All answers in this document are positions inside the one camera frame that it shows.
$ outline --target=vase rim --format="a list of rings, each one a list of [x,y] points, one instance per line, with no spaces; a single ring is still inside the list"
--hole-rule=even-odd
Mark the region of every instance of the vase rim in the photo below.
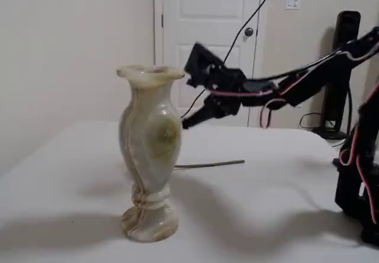
[[[137,87],[151,87],[184,77],[184,70],[172,66],[128,65],[117,69],[117,75]]]

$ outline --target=vase base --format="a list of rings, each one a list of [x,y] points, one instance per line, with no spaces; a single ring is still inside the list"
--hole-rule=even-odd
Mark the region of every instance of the vase base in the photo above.
[[[176,232],[178,218],[168,205],[156,210],[133,206],[123,214],[121,227],[125,235],[132,240],[156,242],[169,238]]]

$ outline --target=marble vase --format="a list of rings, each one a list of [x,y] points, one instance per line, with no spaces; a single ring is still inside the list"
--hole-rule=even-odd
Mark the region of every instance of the marble vase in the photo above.
[[[117,75],[131,87],[131,101],[120,121],[119,143],[134,180],[134,206],[123,214],[121,226],[136,241],[159,241],[178,228],[178,218],[168,203],[168,180],[179,155],[182,125],[170,102],[170,91],[184,71],[124,66]]]

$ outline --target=thin metal stick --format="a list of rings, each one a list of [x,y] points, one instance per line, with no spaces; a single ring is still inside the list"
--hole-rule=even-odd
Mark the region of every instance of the thin metal stick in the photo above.
[[[236,161],[222,161],[222,162],[212,162],[212,163],[198,163],[198,164],[177,164],[175,165],[175,170],[189,169],[189,168],[203,168],[203,167],[213,167],[213,166],[223,166],[223,165],[233,165],[245,163],[244,159],[239,159]]]

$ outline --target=beige wall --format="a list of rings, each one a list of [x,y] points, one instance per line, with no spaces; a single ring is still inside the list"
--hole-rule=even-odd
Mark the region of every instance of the beige wall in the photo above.
[[[262,73],[255,73],[256,76],[285,72],[326,54],[332,47],[333,29],[340,11],[361,12],[361,34],[379,25],[379,0],[302,0],[302,4],[301,10],[289,11],[284,8],[285,0],[268,0],[264,61]],[[351,78],[355,111],[365,94],[369,65],[365,63],[358,67]],[[367,87],[372,87],[370,83],[375,79],[375,71],[379,72],[378,62],[371,65]],[[273,126],[297,128],[303,114],[321,110],[322,98],[319,95],[308,100],[302,108],[288,106],[275,112]],[[315,116],[308,120],[304,119],[304,126],[318,124]]]
[[[0,174],[80,120],[118,120],[153,63],[153,0],[0,0]]]

